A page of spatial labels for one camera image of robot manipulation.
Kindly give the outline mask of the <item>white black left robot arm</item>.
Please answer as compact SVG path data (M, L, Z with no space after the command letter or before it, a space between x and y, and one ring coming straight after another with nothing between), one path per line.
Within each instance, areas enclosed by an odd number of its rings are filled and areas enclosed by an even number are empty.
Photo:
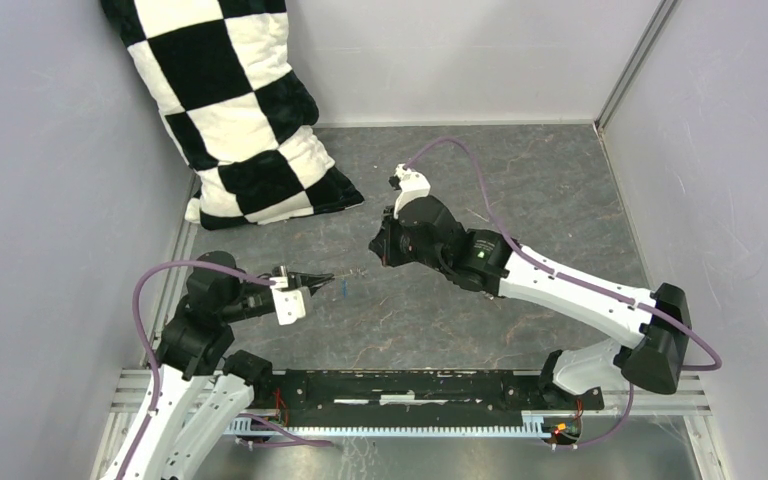
M223 251L196 260L170 261L148 270L132 295L140 313L142 289L155 274L189 267L186 292L158 346L138 332L151 380L138 415L104 473L106 479L190 479L237 416L266 405L274 394L269 361L245 351L226 352L232 323L276 314L291 325L311 309L331 274L301 273L283 266L261 275L237 267Z

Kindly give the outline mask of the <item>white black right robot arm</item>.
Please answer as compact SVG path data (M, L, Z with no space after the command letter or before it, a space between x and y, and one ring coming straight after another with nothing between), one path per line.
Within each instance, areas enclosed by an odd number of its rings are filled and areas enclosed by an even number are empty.
M388 207L369 249L386 267L419 263L456 286L534 303L606 335L578 350L550 354L537 382L540 400L562 408L577 395L633 385L663 395L677 391L689 338L682 289L632 288L567 269L545 257L524 259L501 233L466 229L433 196Z

